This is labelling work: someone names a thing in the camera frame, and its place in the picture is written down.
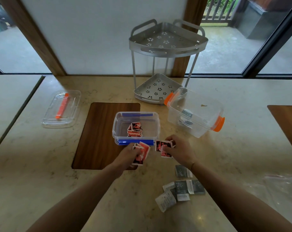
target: plastic container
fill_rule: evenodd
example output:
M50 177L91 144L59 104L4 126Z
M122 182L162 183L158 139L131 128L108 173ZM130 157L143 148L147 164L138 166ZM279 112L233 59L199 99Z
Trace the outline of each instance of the plastic container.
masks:
M79 90L57 91L42 120L44 127L69 127L74 124L78 114Z
M140 122L142 137L128 137L127 130L132 122ZM156 112L118 112L113 124L113 138L118 145L144 142L153 146L160 135L160 120Z
M164 104L169 109L167 120L197 138L208 130L219 132L225 121L222 117L223 105L219 101L185 87L171 93Z

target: white wall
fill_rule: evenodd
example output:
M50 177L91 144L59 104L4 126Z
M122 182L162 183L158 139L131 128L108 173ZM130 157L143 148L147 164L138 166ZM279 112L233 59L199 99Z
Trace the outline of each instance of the white wall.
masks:
M132 74L132 28L182 19L186 1L22 0L68 74ZM135 66L136 74L151 74L152 57L135 53ZM164 67L158 59L156 72Z

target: bracelet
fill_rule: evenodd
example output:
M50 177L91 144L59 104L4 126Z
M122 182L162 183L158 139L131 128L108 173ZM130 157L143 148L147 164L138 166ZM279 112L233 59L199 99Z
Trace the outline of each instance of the bracelet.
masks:
M192 172L192 168L193 168L193 165L195 164L195 162L191 165L191 169L190 169L190 171Z

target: hand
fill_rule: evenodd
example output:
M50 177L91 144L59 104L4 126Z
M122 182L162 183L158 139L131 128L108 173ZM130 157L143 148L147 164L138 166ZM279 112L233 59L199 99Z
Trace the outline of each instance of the hand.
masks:
M119 172L119 176L121 176L122 172L133 163L136 156L141 154L141 150L139 148L132 150L133 145L134 143L130 143L126 146L111 164Z
M192 165L198 162L198 160L190 143L175 134L167 137L165 140L174 140L176 146L174 148L163 147L163 150L168 154L171 154L178 163L191 170Z

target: stack of packets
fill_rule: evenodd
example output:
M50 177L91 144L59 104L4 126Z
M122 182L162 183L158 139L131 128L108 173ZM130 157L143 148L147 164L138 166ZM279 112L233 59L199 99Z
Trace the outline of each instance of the stack of packets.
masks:
M175 145L175 141L171 140L171 141L160 141L160 140L156 140L156 151L161 152L161 157L163 158L173 158L170 154L166 153L163 150L163 147L171 147L174 148Z
M135 143L132 149L134 150L135 148L139 148L141 150L141 154L137 156L132 165L143 165L144 160L146 160L148 153L150 151L150 146L143 142Z
M193 177L192 172L186 167L177 165L175 168L177 177ZM164 193L156 198L156 203L162 212L174 206L178 201L190 200L190 195L205 194L203 185L197 179L171 182L163 186L163 190Z
M133 122L130 124L127 130L128 137L142 137L143 129L140 122Z
M192 112L189 111L188 109L184 109L182 111L183 115L181 114L179 116L179 121L178 121L178 124L181 126L181 125L184 125L184 126L187 126L188 128L192 128L192 125L193 125L193 122L191 122L191 119L188 119L187 117L189 118L192 118Z

